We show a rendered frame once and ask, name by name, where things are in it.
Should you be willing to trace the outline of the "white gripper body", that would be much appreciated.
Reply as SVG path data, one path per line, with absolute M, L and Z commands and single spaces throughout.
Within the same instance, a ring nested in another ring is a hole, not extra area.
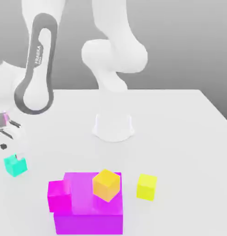
M 0 135 L 0 157 L 7 158 L 11 155 L 24 154 L 24 145 L 19 138 L 11 139 L 7 136 Z

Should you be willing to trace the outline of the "small teal cube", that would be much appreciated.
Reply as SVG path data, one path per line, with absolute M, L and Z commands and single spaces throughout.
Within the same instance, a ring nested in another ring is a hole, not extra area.
M 4 158 L 6 171 L 13 177 L 16 177 L 27 171 L 26 159 L 18 159 L 16 154 Z

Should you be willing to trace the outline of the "small magenta cube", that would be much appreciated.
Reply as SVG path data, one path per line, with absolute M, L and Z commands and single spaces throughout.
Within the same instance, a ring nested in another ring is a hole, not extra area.
M 48 182 L 48 207 L 50 212 L 69 212 L 72 209 L 71 184 L 68 180 Z

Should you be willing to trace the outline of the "small orange cube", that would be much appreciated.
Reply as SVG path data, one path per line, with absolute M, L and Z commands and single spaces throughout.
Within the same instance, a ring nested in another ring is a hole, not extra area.
M 103 169 L 92 180 L 93 194 L 110 202 L 120 191 L 120 175 Z

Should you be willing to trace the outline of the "small yellow cube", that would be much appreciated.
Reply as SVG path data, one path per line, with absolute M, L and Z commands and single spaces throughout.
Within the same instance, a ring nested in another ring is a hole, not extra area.
M 137 198 L 153 201 L 155 196 L 156 183 L 156 176 L 140 174 L 137 183 Z

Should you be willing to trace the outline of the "large purple box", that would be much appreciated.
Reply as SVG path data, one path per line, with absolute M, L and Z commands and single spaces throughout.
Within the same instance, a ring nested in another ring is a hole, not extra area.
M 122 190 L 106 202 L 93 194 L 92 179 L 96 172 L 66 172 L 71 184 L 72 211 L 54 213 L 58 235 L 122 235 Z

